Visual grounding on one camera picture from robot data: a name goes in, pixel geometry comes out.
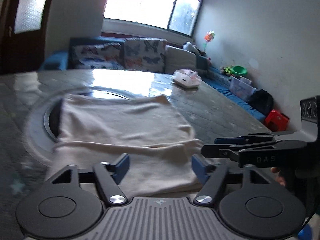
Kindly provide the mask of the person's right hand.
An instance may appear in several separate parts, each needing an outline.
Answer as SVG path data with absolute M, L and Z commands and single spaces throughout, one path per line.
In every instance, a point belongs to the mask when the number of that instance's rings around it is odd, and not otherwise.
M 271 172 L 277 175 L 277 176 L 276 176 L 276 181 L 277 181 L 280 185 L 286 186 L 286 181 L 285 181 L 284 177 L 282 177 L 282 176 L 280 175 L 280 169 L 279 169 L 279 168 L 272 167 L 272 168 L 271 168 Z

